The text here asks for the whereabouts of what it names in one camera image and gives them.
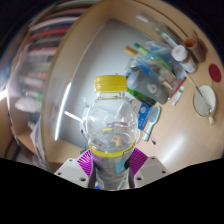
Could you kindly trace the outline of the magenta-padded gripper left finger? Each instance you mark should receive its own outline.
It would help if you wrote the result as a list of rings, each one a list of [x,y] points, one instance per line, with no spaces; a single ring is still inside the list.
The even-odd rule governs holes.
[[[78,186],[93,189],[96,177],[91,152],[86,150],[77,158],[67,159],[55,175]]]

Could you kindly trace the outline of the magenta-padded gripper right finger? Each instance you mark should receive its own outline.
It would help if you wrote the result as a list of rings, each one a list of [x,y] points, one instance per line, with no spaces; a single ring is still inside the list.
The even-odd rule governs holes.
[[[130,158],[129,187],[143,187],[169,174],[167,168],[155,156],[148,157],[135,148]]]

